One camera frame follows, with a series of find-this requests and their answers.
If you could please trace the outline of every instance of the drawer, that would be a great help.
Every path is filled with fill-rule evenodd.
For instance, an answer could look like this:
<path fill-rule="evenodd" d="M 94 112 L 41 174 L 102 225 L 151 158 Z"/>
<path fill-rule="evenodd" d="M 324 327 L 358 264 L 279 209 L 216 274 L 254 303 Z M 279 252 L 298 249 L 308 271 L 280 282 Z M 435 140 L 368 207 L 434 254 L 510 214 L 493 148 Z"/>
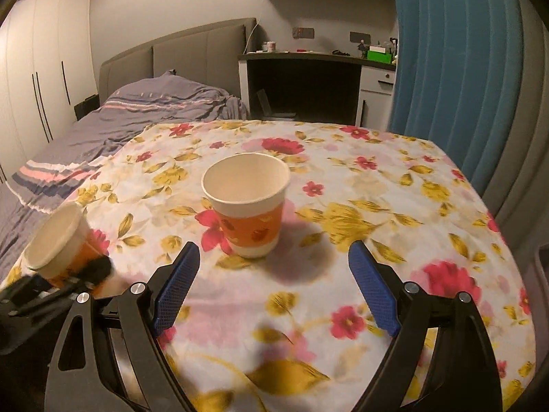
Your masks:
<path fill-rule="evenodd" d="M 376 93 L 392 94 L 395 72 L 363 66 L 360 73 L 360 89 Z"/>

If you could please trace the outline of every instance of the blue gripper pad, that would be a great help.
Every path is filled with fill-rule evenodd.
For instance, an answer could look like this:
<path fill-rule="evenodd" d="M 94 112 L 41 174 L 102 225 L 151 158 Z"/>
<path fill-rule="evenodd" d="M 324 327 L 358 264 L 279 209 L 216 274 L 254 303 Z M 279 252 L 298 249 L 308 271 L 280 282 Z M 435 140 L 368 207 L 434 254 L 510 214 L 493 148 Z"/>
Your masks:
<path fill-rule="evenodd" d="M 152 333 L 155 338 L 175 322 L 179 310 L 200 267 L 200 250 L 187 243 L 176 257 L 170 278 L 156 297 Z"/>
<path fill-rule="evenodd" d="M 364 300 L 380 329 L 396 336 L 400 323 L 396 315 L 396 299 L 383 281 L 375 266 L 375 258 L 362 242 L 354 242 L 349 248 L 349 268 L 360 288 Z"/>

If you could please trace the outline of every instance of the metal screw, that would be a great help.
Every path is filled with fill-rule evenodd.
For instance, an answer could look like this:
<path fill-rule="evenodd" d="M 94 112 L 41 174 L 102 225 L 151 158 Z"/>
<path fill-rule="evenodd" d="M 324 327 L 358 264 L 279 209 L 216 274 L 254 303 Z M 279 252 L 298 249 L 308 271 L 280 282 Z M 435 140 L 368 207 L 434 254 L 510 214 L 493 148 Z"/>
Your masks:
<path fill-rule="evenodd" d="M 130 288 L 130 291 L 133 294 L 141 294 L 143 291 L 145 291 L 145 284 L 144 283 L 135 283 Z"/>
<path fill-rule="evenodd" d="M 414 282 L 406 282 L 404 284 L 404 290 L 409 294 L 419 293 L 419 285 Z"/>
<path fill-rule="evenodd" d="M 76 301 L 79 304 L 84 304 L 88 301 L 89 298 L 90 298 L 90 295 L 88 293 L 80 293 L 76 298 Z"/>
<path fill-rule="evenodd" d="M 471 295 L 469 293 L 466 293 L 465 291 L 462 291 L 460 294 L 458 294 L 457 298 L 464 304 L 468 304 L 469 302 L 471 302 Z"/>

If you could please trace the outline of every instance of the gray upholstered headboard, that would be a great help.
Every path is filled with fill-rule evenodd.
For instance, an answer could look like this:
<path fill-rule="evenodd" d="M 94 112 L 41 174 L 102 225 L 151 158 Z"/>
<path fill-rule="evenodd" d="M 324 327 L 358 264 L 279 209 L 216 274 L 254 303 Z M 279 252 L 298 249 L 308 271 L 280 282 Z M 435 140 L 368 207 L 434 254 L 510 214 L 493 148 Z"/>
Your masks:
<path fill-rule="evenodd" d="M 100 69 L 101 104 L 120 87 L 175 69 L 178 76 L 226 89 L 240 97 L 238 55 L 255 19 L 205 24 L 136 46 L 107 60 Z M 255 51 L 254 38 L 247 51 Z"/>

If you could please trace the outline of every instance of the cabinet door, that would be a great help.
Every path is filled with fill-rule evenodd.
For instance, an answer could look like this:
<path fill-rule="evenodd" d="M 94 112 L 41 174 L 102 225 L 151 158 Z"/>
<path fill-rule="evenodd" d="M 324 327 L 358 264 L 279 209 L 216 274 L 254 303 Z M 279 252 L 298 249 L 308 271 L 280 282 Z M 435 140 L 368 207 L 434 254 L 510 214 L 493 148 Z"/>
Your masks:
<path fill-rule="evenodd" d="M 38 98 L 51 139 L 61 137 L 76 122 L 67 100 L 59 56 L 59 1 L 36 0 L 34 22 Z"/>
<path fill-rule="evenodd" d="M 35 7 L 36 0 L 21 0 L 12 8 L 6 58 L 13 118 L 28 159 L 48 143 L 35 97 L 32 50 Z"/>
<path fill-rule="evenodd" d="M 6 58 L 10 17 L 0 26 L 0 180 L 12 176 L 24 163 L 26 155 L 19 140 L 9 98 Z"/>
<path fill-rule="evenodd" d="M 373 130 L 386 131 L 391 116 L 392 98 L 390 94 L 360 91 L 359 115 L 361 126 Z"/>
<path fill-rule="evenodd" d="M 97 94 L 90 46 L 90 0 L 60 0 L 59 54 L 71 106 Z"/>

